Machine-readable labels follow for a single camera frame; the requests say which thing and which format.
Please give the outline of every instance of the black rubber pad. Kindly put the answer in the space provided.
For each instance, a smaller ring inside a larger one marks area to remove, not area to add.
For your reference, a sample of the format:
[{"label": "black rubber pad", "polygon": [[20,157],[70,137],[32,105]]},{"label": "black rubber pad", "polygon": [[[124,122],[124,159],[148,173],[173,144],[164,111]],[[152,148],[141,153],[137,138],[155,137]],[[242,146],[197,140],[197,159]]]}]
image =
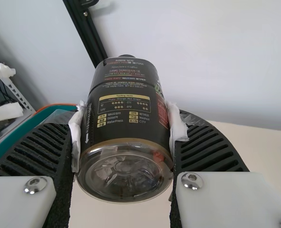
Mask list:
[{"label": "black rubber pad", "polygon": [[[184,116],[189,113],[181,111]],[[228,139],[212,124],[190,114],[188,142],[175,143],[174,180],[170,212],[170,227],[181,228],[176,199],[177,176],[187,171],[249,171]]]},{"label": "black rubber pad", "polygon": [[45,228],[68,227],[73,176],[68,125],[47,123],[34,128],[0,158],[0,176],[49,176],[56,198]]}]

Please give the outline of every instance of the white surface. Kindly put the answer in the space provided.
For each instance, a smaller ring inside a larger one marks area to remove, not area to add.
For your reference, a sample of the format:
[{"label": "white surface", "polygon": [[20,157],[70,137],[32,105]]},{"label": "white surface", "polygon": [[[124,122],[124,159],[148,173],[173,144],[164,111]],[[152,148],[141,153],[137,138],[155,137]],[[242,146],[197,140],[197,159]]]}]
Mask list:
[{"label": "white surface", "polygon": [[[260,172],[281,194],[281,131],[211,122],[233,144],[251,171]],[[169,228],[172,186],[162,195],[138,204],[108,204],[73,184],[70,228]]]},{"label": "white surface", "polygon": [[23,116],[23,109],[18,102],[0,106],[0,121]]},{"label": "white surface", "polygon": [[281,129],[281,0],[95,7],[107,54],[152,62],[166,100],[205,119]]},{"label": "white surface", "polygon": [[29,110],[23,111],[23,116],[18,117],[15,119],[13,123],[11,123],[9,126],[7,126],[5,129],[3,129],[0,132],[0,143],[8,136],[16,127],[18,127],[21,123],[26,121],[28,118],[32,116],[32,112]]},{"label": "white surface", "polygon": [[72,163],[71,169],[72,172],[79,171],[79,158],[80,158],[80,124],[83,119],[85,103],[80,101],[79,104],[76,106],[77,112],[74,113],[72,118],[69,120],[69,128],[71,131],[71,138],[72,138]]},{"label": "white surface", "polygon": [[186,142],[188,141],[187,126],[181,120],[179,115],[179,109],[175,103],[166,101],[168,119],[170,125],[170,138],[169,147],[172,158],[174,157],[175,141]]},{"label": "white surface", "polygon": [[278,228],[281,195],[255,172],[195,172],[204,185],[176,194],[183,228]]},{"label": "white surface", "polygon": [[85,100],[94,75],[62,0],[0,0],[0,61],[35,109]]},{"label": "white surface", "polygon": [[14,74],[16,74],[15,69],[11,69],[7,65],[0,63],[0,78],[11,77]]},{"label": "white surface", "polygon": [[33,177],[0,177],[0,228],[42,228],[56,196],[53,180],[33,195],[24,185]]}]

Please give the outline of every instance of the white wall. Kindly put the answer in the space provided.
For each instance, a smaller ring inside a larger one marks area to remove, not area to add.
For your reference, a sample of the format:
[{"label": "white wall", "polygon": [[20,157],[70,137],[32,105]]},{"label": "white wall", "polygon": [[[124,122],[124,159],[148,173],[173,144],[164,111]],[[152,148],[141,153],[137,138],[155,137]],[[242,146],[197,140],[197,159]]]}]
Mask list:
[{"label": "white wall", "polygon": [[110,0],[92,8],[109,56],[157,68],[181,109],[281,129],[281,0]]},{"label": "white wall", "polygon": [[87,99],[95,71],[62,0],[0,0],[0,61],[36,109]]},{"label": "white wall", "polygon": [[[281,194],[281,131],[231,123],[211,123],[230,140],[249,170],[262,173],[265,180]],[[69,227],[169,228],[168,198],[171,188],[152,200],[120,205],[88,196],[75,182]]]}]

